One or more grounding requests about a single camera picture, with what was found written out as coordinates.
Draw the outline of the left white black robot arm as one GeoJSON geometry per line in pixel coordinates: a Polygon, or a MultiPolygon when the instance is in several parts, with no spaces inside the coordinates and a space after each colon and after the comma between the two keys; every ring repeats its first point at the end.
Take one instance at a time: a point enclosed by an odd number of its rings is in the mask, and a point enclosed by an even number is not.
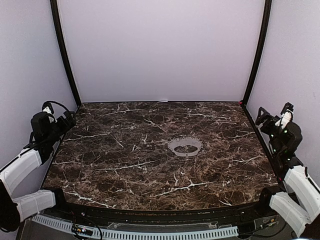
{"type": "Polygon", "coordinates": [[[25,219],[51,208],[60,218],[71,213],[60,188],[40,189],[13,198],[18,185],[54,155],[54,145],[76,125],[75,113],[65,111],[55,118],[51,110],[41,111],[31,119],[29,144],[0,170],[0,229],[16,231],[25,219]]]}

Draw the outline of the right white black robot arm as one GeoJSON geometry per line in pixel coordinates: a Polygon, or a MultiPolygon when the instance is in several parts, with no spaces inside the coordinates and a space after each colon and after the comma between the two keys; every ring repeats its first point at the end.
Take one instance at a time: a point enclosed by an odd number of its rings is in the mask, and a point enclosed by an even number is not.
{"type": "Polygon", "coordinates": [[[301,128],[293,121],[294,106],[287,102],[280,116],[260,107],[255,124],[269,137],[271,164],[279,184],[266,187],[255,205],[255,213],[266,217],[277,212],[297,237],[320,237],[320,187],[295,151],[303,140],[301,128]]]}

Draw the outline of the translucent ring plate with keyrings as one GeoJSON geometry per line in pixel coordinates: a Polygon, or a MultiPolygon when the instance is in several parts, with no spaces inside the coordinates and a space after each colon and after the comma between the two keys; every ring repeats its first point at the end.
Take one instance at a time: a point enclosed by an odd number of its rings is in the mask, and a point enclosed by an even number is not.
{"type": "Polygon", "coordinates": [[[193,157],[196,156],[199,151],[203,147],[203,143],[194,137],[182,137],[182,138],[174,138],[167,143],[168,148],[178,157],[193,157]],[[176,148],[182,146],[192,146],[195,147],[196,150],[189,153],[178,152],[176,148]]]}

